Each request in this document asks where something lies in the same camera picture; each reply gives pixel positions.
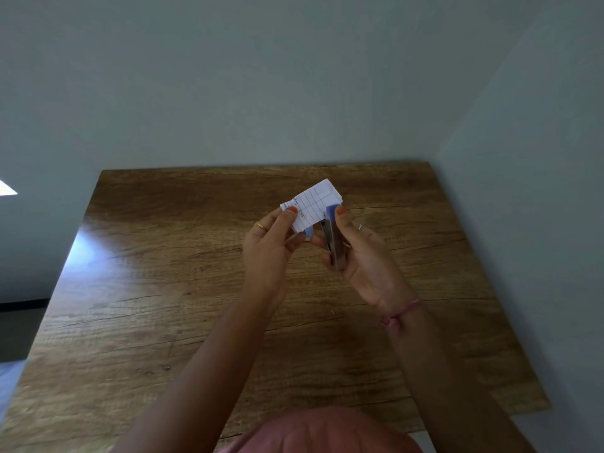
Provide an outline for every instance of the white paper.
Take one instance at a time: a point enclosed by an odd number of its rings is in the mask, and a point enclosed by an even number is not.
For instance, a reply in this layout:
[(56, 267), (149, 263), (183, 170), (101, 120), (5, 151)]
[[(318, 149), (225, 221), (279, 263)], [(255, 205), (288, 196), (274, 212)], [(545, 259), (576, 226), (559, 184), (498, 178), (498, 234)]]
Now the white paper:
[(285, 210), (288, 206), (298, 208), (298, 217), (292, 228), (295, 232), (303, 232), (307, 227), (323, 220), (325, 209), (329, 205), (341, 203), (342, 196), (328, 179), (324, 179), (289, 202), (281, 204), (281, 209)]

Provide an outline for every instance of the wall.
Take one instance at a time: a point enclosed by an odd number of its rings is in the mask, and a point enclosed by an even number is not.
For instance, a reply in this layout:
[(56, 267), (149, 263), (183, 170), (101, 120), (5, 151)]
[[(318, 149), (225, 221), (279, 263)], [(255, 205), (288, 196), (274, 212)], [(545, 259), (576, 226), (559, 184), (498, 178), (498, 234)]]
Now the wall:
[(553, 402), (543, 451), (604, 446), (602, 18), (549, 3), (434, 162)]
[(428, 159), (544, 0), (2, 0), (0, 302), (103, 168)]

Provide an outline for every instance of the bracelet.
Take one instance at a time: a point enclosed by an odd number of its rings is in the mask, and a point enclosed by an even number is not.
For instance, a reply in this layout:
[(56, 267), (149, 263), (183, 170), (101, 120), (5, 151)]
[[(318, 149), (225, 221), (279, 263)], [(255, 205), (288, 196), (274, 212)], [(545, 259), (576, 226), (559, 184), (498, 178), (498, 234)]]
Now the bracelet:
[(409, 302), (408, 304), (406, 304), (404, 307), (402, 307), (392, 313), (383, 314), (382, 316), (380, 316), (379, 320), (388, 329), (398, 330), (398, 329), (400, 329), (400, 321), (398, 319), (398, 316), (403, 316), (403, 315), (409, 313), (410, 311), (415, 310), (422, 303), (423, 302), (421, 299), (419, 299), (419, 298), (415, 299), (415, 300)]

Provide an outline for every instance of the person's left arm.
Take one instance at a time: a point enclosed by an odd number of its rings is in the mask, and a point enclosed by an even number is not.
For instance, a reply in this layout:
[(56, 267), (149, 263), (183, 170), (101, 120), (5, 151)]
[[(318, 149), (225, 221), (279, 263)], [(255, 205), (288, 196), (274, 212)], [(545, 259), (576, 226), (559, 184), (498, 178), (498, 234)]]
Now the person's left arm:
[(266, 326), (285, 297), (285, 269), (305, 240), (286, 243), (296, 214), (275, 210), (243, 241), (241, 294), (165, 393), (135, 420), (114, 453), (214, 451), (248, 379)]

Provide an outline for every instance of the wooden tabletop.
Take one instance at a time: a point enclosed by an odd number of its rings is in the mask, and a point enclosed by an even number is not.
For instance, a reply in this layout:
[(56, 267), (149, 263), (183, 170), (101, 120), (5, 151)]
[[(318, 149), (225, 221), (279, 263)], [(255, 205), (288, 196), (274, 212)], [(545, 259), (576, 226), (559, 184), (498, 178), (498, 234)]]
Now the wooden tabletop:
[[(104, 171), (4, 422), (2, 451), (106, 451), (183, 368), (243, 281), (254, 221), (329, 178), (386, 239), (509, 413), (548, 407), (427, 163)], [(358, 407), (422, 429), (385, 331), (307, 245), (220, 445), (283, 410)]]

